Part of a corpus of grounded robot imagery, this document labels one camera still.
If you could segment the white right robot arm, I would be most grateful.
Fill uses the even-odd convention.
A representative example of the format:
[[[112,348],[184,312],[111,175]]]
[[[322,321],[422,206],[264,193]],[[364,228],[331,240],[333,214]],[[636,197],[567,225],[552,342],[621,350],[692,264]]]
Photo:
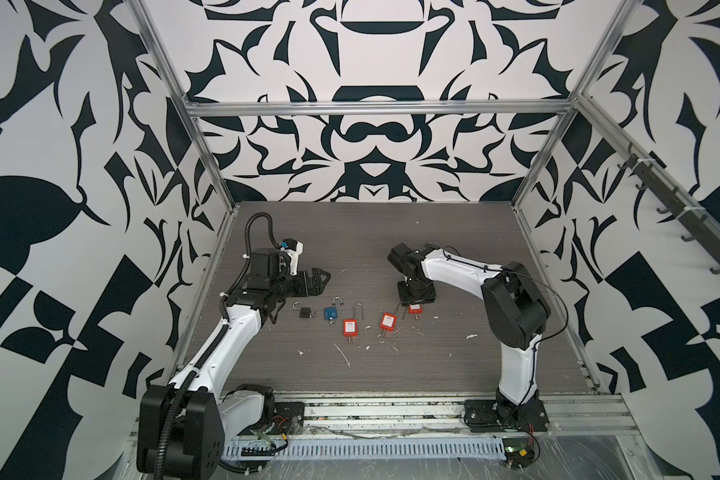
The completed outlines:
[[[521,263],[491,265],[433,244],[393,247],[390,264],[404,279],[397,284],[405,306],[436,300],[441,282],[482,300],[489,327],[501,343],[501,375],[493,400],[464,402],[463,421],[472,432],[545,432],[548,415],[536,382],[537,357],[551,309]]]

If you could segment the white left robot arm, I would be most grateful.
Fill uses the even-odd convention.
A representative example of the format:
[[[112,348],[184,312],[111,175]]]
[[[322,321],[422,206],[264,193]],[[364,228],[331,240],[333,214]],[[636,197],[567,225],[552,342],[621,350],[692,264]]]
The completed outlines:
[[[228,439],[266,424],[271,391],[245,387],[225,397],[223,386],[249,342],[289,298],[319,296],[328,272],[298,267],[302,243],[287,238],[247,256],[242,284],[220,298],[221,318],[188,365],[165,385],[150,386],[140,402],[136,463],[156,479],[208,479]]]

